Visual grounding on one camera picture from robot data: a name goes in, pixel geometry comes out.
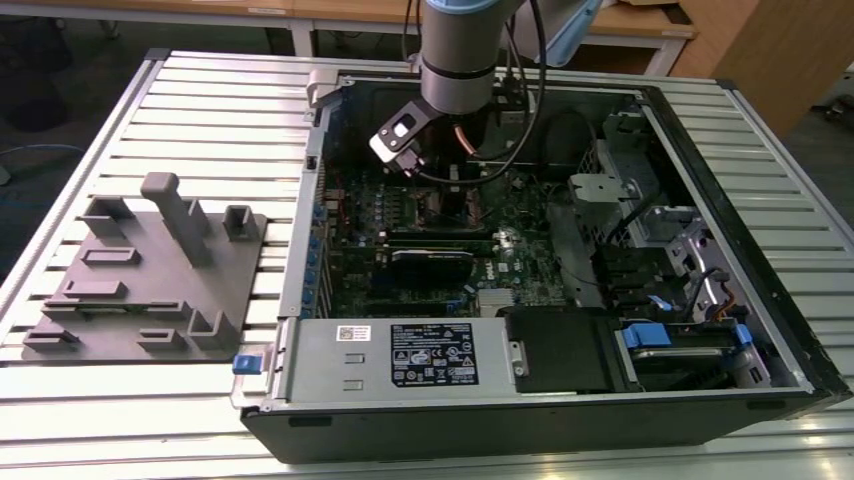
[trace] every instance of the metal slotted table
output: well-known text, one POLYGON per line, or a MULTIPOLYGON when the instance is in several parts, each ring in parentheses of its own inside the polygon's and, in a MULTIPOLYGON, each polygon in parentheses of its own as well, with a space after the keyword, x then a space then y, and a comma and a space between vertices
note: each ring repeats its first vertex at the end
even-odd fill
MULTIPOLYGON (((249 204, 270 219, 252 286, 244 344, 274 338, 309 123, 314 68, 404 71, 400 63, 170 52, 145 60, 0 290, 0 477, 171 478, 731 478, 840 480, 854 471, 854 403, 753 425, 699 447, 429 462, 288 466, 245 431, 229 365, 17 366, 41 300, 86 235, 74 218, 91 195, 125 195, 170 171, 208 212, 249 204)), ((851 230, 736 91, 713 81, 553 72, 554 79, 655 84, 854 387, 851 230)), ((264 376, 248 377, 246 397, 264 376)))

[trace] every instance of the warning label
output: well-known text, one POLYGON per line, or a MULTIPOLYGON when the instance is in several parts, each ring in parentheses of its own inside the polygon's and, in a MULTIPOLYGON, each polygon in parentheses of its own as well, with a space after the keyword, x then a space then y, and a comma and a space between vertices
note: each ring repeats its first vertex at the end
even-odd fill
POLYGON ((477 385, 470 323, 392 325, 390 381, 397 387, 477 385))

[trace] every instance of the white label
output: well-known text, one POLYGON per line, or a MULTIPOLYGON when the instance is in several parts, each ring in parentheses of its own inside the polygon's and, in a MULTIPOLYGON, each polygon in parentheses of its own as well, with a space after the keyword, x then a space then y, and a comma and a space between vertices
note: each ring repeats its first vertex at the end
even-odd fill
POLYGON ((338 342, 369 342, 369 325, 338 325, 334 338, 338 342))
POLYGON ((249 13, 262 13, 264 15, 284 15, 284 10, 280 8, 249 8, 249 13))
POLYGON ((691 32, 680 32, 679 30, 664 30, 661 32, 661 35, 664 37, 684 37, 684 38, 691 38, 691 36, 693 35, 691 32))

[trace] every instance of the wooden desk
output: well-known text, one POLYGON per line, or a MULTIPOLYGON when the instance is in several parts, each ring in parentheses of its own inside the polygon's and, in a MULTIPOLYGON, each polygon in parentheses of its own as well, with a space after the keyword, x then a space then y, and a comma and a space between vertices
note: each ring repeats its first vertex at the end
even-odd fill
MULTIPOLYGON (((313 56, 310 36, 316 30, 398 34, 405 6, 406 0, 293 0, 296 54, 313 56)), ((413 11, 410 15, 406 32, 413 34, 413 11)), ((598 12, 582 43, 655 50, 640 73, 665 76, 685 41, 695 36, 693 26, 669 23, 659 8, 617 4, 598 12)))
MULTIPOLYGON (((405 4, 406 0, 0 0, 0 14, 286 28, 296 55, 313 57, 317 30, 398 34, 405 4)), ((413 24, 408 33, 414 33, 413 24)), ((584 44, 651 49, 655 53, 640 72, 665 76, 685 40, 695 36, 695 28, 669 23, 660 9, 617 4, 598 12, 584 44)))
MULTIPOLYGON (((406 0, 293 0, 293 17, 402 24, 406 0)), ((669 23, 659 8, 616 4, 598 12, 589 28, 597 35, 632 35, 691 39, 691 25, 669 23)))
POLYGON ((0 15, 288 28, 293 0, 0 0, 0 15))

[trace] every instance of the table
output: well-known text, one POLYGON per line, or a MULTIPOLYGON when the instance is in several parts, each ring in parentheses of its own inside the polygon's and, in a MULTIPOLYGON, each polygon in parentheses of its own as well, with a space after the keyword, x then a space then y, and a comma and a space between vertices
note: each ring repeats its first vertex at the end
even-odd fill
MULTIPOLYGON (((229 365, 15 367, 21 340, 86 235, 87 197, 130 195, 147 171, 188 177, 180 193, 205 211, 246 203, 268 226, 244 345, 274 338, 294 212, 292 188, 309 122, 314 68, 405 71, 398 62, 170 52, 145 60, 45 222, 0 288, 0 477, 843 479, 854 471, 854 401, 753 425, 699 447, 289 466, 248 434, 230 399, 257 397, 264 376, 232 396, 229 365), (238 143, 225 139, 238 138, 238 143)), ((529 78, 536 72, 528 71, 529 78)), ((557 80, 643 83, 628 75, 557 80)), ((854 384, 854 233, 736 91, 713 81, 655 79, 827 354, 854 384)))
MULTIPOLYGON (((296 55, 313 57, 317 30, 400 34, 405 0, 0 0, 0 14, 286 28, 296 55)), ((598 12, 582 43, 655 50, 645 74, 665 76, 695 36, 660 9, 617 4, 598 12)))

